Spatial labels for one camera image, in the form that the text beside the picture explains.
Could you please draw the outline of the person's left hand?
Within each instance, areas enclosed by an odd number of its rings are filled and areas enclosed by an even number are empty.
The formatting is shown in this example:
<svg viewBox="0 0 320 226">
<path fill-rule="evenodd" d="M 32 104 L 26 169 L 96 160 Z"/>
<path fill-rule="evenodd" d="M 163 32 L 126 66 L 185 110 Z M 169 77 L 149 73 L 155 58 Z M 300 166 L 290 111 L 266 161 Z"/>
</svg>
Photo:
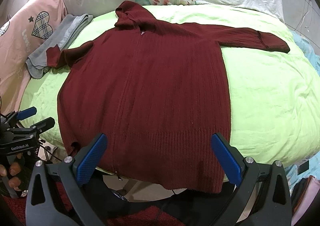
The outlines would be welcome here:
<svg viewBox="0 0 320 226">
<path fill-rule="evenodd" d="M 22 153 L 1 157 L 1 178 L 7 178 L 7 185 L 14 192 L 28 189 L 28 170 Z"/>
</svg>

